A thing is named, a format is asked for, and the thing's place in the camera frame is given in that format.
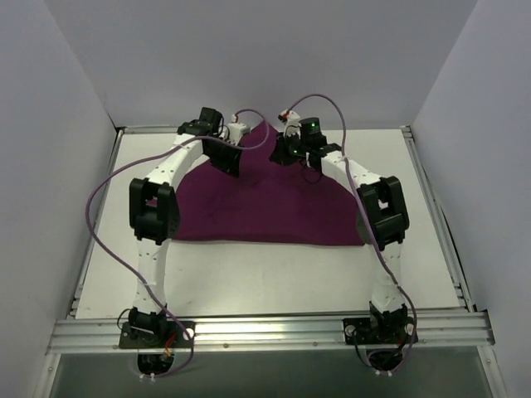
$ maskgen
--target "screw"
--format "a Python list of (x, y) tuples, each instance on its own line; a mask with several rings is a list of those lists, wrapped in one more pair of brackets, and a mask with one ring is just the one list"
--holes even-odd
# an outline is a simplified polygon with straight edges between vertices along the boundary
[[(193, 338), (193, 336), (195, 335), (195, 332), (193, 331), (193, 329), (192, 328), (187, 328), (186, 331), (188, 332), (190, 337)], [(188, 340), (188, 336), (186, 335), (186, 333), (183, 333), (183, 338), (185, 340)]]
[(354, 335), (354, 332), (356, 332), (356, 327), (354, 327), (354, 325), (348, 325), (345, 328), (345, 334), (349, 337), (352, 337)]

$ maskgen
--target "metal rail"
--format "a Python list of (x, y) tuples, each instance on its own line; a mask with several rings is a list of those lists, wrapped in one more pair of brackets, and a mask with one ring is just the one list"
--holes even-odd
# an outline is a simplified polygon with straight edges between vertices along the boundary
[[(197, 352), (256, 352), (352, 349), (344, 343), (342, 320), (367, 316), (367, 313), (346, 313), (188, 320), (196, 323)], [(127, 352), (118, 349), (119, 333), (115, 319), (58, 321), (48, 353)], [(494, 343), (488, 314), (469, 313), (464, 309), (419, 311), (418, 337), (416, 347), (475, 347)]]

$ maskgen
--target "white table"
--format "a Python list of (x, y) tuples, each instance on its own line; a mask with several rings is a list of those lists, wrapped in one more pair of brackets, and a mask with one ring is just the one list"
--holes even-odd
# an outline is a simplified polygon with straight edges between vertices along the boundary
[[(329, 142), (341, 132), (328, 131)], [(165, 152), (171, 133), (125, 134), (115, 168)], [(459, 307), (454, 285), (426, 207), (407, 146), (398, 129), (348, 131), (347, 154), (402, 182), (411, 226), (402, 252), (402, 286), (417, 308)], [(98, 235), (135, 265), (138, 253), (128, 220), (128, 188), (155, 166), (145, 163), (110, 184)], [(166, 296), (178, 316), (363, 311), (368, 309), (373, 249), (234, 242), (173, 242), (168, 251)], [(117, 318), (130, 308), (135, 277), (99, 246), (93, 249), (77, 318)]]

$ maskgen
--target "white surface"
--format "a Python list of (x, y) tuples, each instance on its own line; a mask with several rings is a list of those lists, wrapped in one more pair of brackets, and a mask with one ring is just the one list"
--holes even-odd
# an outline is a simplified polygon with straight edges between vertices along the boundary
[[(327, 133), (335, 142), (340, 132)], [(116, 166), (161, 153), (173, 134), (126, 135)], [(400, 130), (349, 131), (347, 153), (367, 168), (401, 179), (411, 228), (402, 253), (402, 280), (418, 308), (458, 306)], [(111, 183), (99, 228), (101, 239), (136, 266), (128, 224), (128, 186), (155, 163), (130, 169)], [(180, 316), (304, 313), (368, 309), (376, 256), (366, 247), (250, 243), (177, 243), (168, 250), (166, 296)], [(78, 318), (115, 318), (129, 308), (134, 276), (96, 248), (90, 259)]]
[(0, 396), (27, 398), (76, 285), (84, 202), (114, 130), (42, 1), (2, 2), (0, 59)]
[(480, 0), (413, 125), (515, 398), (531, 391), (529, 21), (529, 0)]
[[(46, 0), (117, 125), (311, 91), (351, 129), (413, 122), (476, 0)], [(340, 127), (322, 100), (304, 106)]]

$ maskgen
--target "purple towel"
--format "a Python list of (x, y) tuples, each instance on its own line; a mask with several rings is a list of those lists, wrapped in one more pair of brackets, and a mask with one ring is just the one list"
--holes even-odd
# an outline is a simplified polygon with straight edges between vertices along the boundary
[[(298, 163), (269, 161), (276, 131), (268, 142), (244, 151), (240, 176), (230, 177), (204, 163), (177, 190), (181, 225), (177, 240), (239, 240), (309, 245), (362, 245), (356, 231), (357, 205), (337, 182)], [(257, 145), (266, 135), (258, 125), (241, 144)]]

